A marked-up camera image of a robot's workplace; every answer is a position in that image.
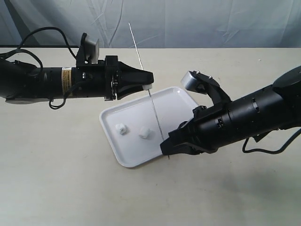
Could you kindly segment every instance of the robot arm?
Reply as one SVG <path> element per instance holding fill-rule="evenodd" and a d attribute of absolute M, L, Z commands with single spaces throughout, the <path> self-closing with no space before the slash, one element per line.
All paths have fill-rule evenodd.
<path fill-rule="evenodd" d="M 188 72 L 182 84 L 189 91 L 208 94 L 214 105 L 195 108 L 192 119 L 171 131 L 161 144 L 163 155 L 215 153 L 218 148 L 243 139 L 246 139 L 245 153 L 277 154 L 301 134 L 301 130 L 297 131 L 275 152 L 245 150 L 250 137 L 259 142 L 273 130 L 301 126 L 301 66 L 285 73 L 272 85 L 235 101 L 231 101 L 212 77 L 200 72 Z"/>
<path fill-rule="evenodd" d="M 49 101 L 52 109 L 59 109 L 67 98 L 120 100 L 154 82 L 151 72 L 132 68 L 118 61 L 118 56 L 106 56 L 104 60 L 98 60 L 98 56 L 98 41 L 84 33 L 76 55 L 76 67 L 43 68 L 40 64 L 37 68 L 0 57 L 0 97 L 12 104 Z M 54 99 L 61 98 L 61 105 L 51 104 Z"/>

